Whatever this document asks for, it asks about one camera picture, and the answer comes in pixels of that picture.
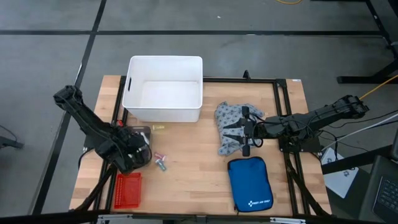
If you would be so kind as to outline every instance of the small bottle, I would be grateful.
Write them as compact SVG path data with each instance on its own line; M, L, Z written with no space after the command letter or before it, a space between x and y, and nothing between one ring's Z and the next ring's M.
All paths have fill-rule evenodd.
M162 171L166 171L166 166L164 166L164 163L161 159L157 159L155 163L162 169Z

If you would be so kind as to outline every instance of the blue first aid kit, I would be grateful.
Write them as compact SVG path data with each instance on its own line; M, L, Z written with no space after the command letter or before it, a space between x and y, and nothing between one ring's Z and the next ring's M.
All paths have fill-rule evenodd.
M229 161L228 174L238 212L256 212L272 207L274 198L266 163L261 157Z

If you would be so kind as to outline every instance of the black equipment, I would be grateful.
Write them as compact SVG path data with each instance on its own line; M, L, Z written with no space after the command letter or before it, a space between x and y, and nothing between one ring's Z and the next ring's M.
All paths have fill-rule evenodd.
M281 139L283 152L319 152L318 147L310 147L318 141L319 129L340 119L362 118L369 108L357 96L347 95L307 114L272 116L265 120L250 113L247 106L242 107L240 126L244 126L245 145L243 156L250 156L249 139Z
M380 180L373 212L387 223L398 219L398 181L383 176Z
M66 86L54 95L54 100L77 121L95 152L123 174L129 174L150 161L152 152L149 142L140 133L133 133L127 127L103 122L84 104L77 87Z

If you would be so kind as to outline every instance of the gray cloth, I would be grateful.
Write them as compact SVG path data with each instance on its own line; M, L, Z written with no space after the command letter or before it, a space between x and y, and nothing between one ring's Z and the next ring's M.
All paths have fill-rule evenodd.
M220 103L215 111L215 118L221 140L221 147L218 149L218 154L220 155L228 156L234 151L242 149L244 146L243 127L239 127L239 120L243 117L242 106L249 107L250 113L260 118L264 116L264 112L248 103L232 106L229 106L227 102ZM253 115L250 115L250 118L257 120ZM259 145L261 140L256 139L255 142ZM249 140L249 145L253 147L251 139Z

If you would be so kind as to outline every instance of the gray floor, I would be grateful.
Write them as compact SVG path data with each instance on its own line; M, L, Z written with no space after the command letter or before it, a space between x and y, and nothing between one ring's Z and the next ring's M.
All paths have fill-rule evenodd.
M393 39L398 19L388 3L373 1ZM0 1L0 29L88 29L99 0ZM108 1L100 30L377 30L363 3L310 2L288 6L273 0ZM28 213L62 111L52 95L75 80L88 36L0 35L0 124L25 148L0 150L0 217ZM93 108L103 75L125 75L133 55L198 55L204 75L299 78L310 110L339 97L362 95L374 85L339 85L339 75L370 75L392 61L382 39L278 36L97 36L81 85ZM387 85L365 99L367 117L396 110L397 87ZM370 123L328 129L344 134ZM366 131L345 142L374 149L392 142L397 125ZM84 141L70 123L44 212L68 209ZM344 156L360 149L341 147ZM344 214L333 208L333 212Z

